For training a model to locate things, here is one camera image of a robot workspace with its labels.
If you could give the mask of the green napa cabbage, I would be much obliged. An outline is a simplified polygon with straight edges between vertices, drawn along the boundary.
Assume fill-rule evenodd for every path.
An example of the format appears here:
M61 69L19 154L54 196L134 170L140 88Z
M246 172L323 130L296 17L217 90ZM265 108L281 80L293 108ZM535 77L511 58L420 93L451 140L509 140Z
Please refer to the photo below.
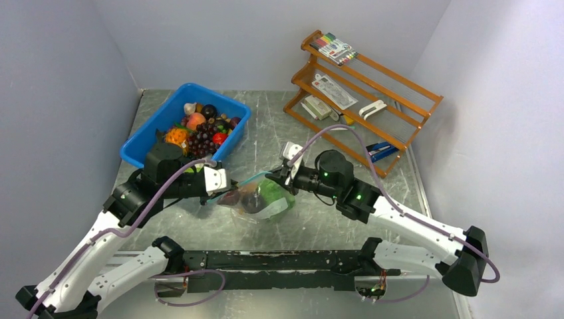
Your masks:
M259 182L257 190L265 204L255 215L259 220L280 219L295 206L295 196L270 179Z

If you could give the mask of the clear zip top bag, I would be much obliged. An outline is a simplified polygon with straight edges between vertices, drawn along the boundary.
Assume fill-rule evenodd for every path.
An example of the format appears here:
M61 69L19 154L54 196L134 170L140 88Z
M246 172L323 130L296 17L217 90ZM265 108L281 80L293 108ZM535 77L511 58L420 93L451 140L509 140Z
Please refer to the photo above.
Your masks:
M229 209L234 219L248 223L275 223L295 206L295 196L267 178L262 171L209 202Z

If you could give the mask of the dark plum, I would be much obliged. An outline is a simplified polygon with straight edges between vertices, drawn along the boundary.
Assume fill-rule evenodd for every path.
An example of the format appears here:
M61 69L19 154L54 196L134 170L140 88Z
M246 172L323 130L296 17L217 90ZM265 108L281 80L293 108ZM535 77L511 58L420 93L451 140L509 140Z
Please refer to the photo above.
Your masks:
M247 214L257 214L265 207L265 199L260 194L241 198L241 208Z

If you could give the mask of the red apple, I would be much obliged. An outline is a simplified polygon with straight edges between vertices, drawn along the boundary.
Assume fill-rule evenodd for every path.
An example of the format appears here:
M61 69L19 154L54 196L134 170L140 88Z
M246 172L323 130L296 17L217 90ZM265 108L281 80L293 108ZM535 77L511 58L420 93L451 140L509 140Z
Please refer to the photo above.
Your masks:
M217 204L227 207L235 207L239 204L240 197L241 195L239 191L230 191L220 197L217 201Z

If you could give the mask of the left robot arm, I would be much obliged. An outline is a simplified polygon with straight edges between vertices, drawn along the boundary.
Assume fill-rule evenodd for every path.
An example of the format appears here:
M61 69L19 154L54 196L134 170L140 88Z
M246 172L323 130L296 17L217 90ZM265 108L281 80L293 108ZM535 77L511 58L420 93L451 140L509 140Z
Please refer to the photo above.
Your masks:
M144 166L114 189L90 231L65 261L39 284L22 287L17 301L29 317L96 318L146 279L176 276L183 270L184 252L169 237L156 239L140 255L109 272L102 269L130 236L163 210L165 199L207 201L229 187L220 162L188 161L176 144L154 145Z

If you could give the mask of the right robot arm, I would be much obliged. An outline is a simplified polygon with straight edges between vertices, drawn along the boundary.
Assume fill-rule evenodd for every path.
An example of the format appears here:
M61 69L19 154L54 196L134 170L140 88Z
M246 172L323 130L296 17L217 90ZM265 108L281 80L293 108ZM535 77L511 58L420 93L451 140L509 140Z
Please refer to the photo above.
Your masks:
M295 195L303 190L329 197L343 216L369 226L381 225L413 245L383 239L366 241L359 267L374 275L379 270L398 269L439 278L454 292L476 296L489 256L485 232L471 226L452 227L388 200L382 190L354 176L353 164L336 150L323 151L313 167L300 163L280 167L266 177Z

